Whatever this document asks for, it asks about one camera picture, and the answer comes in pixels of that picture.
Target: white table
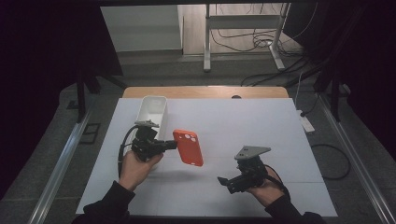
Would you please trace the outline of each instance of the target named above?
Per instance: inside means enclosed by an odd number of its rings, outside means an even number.
[[[268,217],[248,193],[230,194],[217,176],[240,175],[234,155],[243,145],[270,147],[261,155],[276,169],[301,212],[337,216],[291,99],[168,99],[165,138],[174,129],[198,134],[204,166],[164,153],[156,170],[135,191],[132,215],[165,217]],[[141,99],[120,99],[77,213],[101,200],[118,179],[120,143],[133,126]]]

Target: black sleeve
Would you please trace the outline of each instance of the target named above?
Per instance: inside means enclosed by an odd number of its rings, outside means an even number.
[[[286,196],[278,198],[265,208],[274,220],[282,224],[325,224],[323,218],[316,214],[306,212],[303,216],[297,211],[294,205]]]
[[[76,217],[73,223],[128,223],[130,218],[128,204],[133,197],[133,192],[114,181],[105,197],[101,201],[86,205],[84,214]]]

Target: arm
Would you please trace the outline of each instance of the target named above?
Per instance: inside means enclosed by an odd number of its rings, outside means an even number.
[[[266,166],[268,175],[280,180],[276,172]],[[322,217],[315,213],[306,212],[302,216],[289,198],[280,190],[275,183],[265,180],[261,187],[250,188],[247,192],[251,193],[264,207],[274,220],[283,224],[324,224]]]
[[[128,223],[128,204],[134,197],[134,190],[146,179],[152,166],[162,157],[163,154],[156,155],[142,162],[134,152],[127,152],[123,159],[119,183],[114,181],[101,201],[86,205],[85,214],[77,217],[73,223]]]

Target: metal stand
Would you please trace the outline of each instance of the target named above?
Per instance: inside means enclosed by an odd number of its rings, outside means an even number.
[[[210,30],[217,29],[276,29],[274,40],[271,43],[270,50],[274,57],[276,67],[279,71],[285,69],[285,65],[279,57],[277,43],[282,33],[285,23],[286,14],[288,13],[290,3],[285,4],[281,15],[236,15],[210,16],[209,4],[206,4],[205,16],[205,50],[204,50],[204,71],[210,71]]]

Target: orange phone case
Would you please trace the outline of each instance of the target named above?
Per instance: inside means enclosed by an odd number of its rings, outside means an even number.
[[[204,165],[198,135],[194,132],[176,129],[173,136],[177,142],[177,150],[184,163],[196,166]]]

